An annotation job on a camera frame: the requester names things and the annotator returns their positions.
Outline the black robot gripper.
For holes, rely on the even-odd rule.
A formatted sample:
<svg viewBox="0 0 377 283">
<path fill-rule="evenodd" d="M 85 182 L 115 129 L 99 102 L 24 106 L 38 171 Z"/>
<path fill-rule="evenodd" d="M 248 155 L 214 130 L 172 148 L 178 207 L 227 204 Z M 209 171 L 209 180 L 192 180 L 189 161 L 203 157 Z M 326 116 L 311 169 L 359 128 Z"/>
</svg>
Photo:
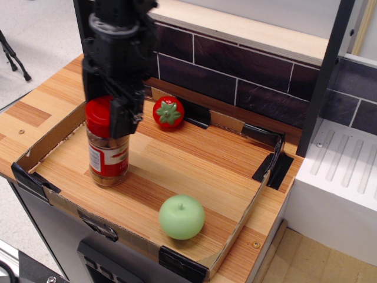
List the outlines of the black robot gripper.
<svg viewBox="0 0 377 283">
<path fill-rule="evenodd" d="M 90 26 L 95 38 L 82 61 L 85 101 L 110 96 L 110 137 L 134 134 L 143 120 L 147 27 Z"/>
</svg>

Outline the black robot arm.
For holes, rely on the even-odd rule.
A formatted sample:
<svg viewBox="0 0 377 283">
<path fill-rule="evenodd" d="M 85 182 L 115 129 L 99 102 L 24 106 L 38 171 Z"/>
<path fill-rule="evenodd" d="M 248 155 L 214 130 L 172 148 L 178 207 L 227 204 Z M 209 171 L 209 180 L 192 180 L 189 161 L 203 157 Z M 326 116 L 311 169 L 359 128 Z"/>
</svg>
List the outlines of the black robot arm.
<svg viewBox="0 0 377 283">
<path fill-rule="evenodd" d="M 84 54 L 85 98 L 111 96 L 110 137 L 135 133 L 143 119 L 144 81 L 156 63 L 156 1 L 75 1 Z"/>
</svg>

